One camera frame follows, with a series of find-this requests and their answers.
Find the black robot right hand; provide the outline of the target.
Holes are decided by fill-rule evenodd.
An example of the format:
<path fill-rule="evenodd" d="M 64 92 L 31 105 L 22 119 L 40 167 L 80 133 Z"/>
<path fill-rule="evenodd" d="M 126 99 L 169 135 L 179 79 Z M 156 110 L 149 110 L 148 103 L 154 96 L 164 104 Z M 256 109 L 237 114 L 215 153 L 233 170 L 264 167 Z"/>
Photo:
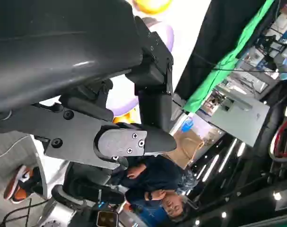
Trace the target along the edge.
<path fill-rule="evenodd" d="M 122 204 L 122 192 L 106 186 L 111 177 L 109 169 L 70 162 L 63 183 L 63 191 L 71 197 L 92 202 Z"/>

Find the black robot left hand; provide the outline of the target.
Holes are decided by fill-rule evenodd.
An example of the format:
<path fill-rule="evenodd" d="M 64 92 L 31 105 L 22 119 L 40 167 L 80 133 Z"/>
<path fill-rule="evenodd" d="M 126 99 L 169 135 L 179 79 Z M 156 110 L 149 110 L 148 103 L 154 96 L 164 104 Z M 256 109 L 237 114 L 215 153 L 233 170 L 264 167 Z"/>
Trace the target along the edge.
<path fill-rule="evenodd" d="M 0 0 L 0 132 L 47 156 L 115 169 L 114 157 L 172 151 L 172 66 L 156 32 L 124 0 Z M 114 124 L 106 82 L 134 83 L 141 124 Z"/>

